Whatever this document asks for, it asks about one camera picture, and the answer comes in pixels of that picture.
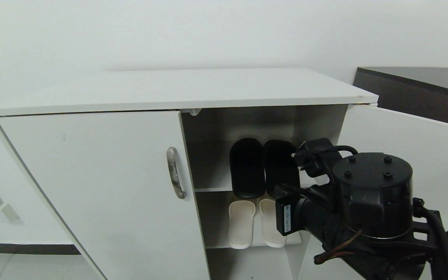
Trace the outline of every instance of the dark baseboard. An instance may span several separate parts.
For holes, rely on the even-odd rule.
[[[2,244],[0,254],[29,254],[29,255],[80,255],[74,245],[41,245],[41,244]]]

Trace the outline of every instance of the wall socket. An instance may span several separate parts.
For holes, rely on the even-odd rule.
[[[11,223],[11,206],[4,203],[0,206],[0,223]]]

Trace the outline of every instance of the white slipper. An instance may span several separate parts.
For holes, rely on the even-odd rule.
[[[276,229],[276,202],[262,199],[259,203],[262,214],[262,237],[269,247],[281,248],[286,244],[286,236],[282,236]]]
[[[229,205],[229,234],[231,248],[245,249],[252,244],[256,207],[248,200],[238,200]]]

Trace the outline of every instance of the white wall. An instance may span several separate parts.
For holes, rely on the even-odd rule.
[[[448,67],[448,2],[0,2],[0,101],[108,69]],[[0,143],[0,242],[69,243]]]

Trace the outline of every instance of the slipper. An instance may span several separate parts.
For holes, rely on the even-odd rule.
[[[254,216],[256,206],[248,200],[238,200],[229,205],[229,233],[231,248],[245,249],[254,237]]]
[[[269,247],[282,248],[286,244],[286,236],[282,236],[276,229],[276,202],[262,199],[259,203],[262,214],[262,238]]]
[[[263,148],[254,138],[236,142],[229,152],[231,185],[235,196],[258,198],[265,193]]]
[[[269,140],[264,145],[265,185],[272,198],[281,197],[281,194],[274,190],[277,184],[300,187],[300,173],[291,157],[295,151],[295,146],[288,141]]]

